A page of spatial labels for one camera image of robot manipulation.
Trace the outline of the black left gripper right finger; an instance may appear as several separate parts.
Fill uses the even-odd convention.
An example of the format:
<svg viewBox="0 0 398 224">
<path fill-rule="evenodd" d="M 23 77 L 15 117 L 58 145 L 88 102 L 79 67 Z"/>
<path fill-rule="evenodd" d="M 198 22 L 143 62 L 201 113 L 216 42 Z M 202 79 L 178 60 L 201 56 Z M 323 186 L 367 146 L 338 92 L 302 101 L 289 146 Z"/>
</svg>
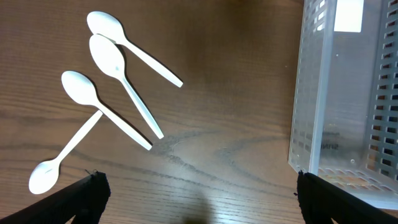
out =
<svg viewBox="0 0 398 224">
<path fill-rule="evenodd" d="M 298 172 L 297 197 L 306 224 L 388 224 L 397 218 L 309 172 Z"/>
</svg>

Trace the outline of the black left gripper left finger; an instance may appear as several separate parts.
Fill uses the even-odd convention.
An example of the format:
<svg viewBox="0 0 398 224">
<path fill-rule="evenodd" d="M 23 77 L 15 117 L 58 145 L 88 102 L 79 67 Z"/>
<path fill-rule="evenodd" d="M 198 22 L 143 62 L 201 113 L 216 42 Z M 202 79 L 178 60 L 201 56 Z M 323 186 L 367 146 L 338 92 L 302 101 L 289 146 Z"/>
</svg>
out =
<svg viewBox="0 0 398 224">
<path fill-rule="evenodd" d="M 111 195 L 106 174 L 89 176 L 1 219 L 1 224 L 92 223 L 98 224 Z"/>
</svg>

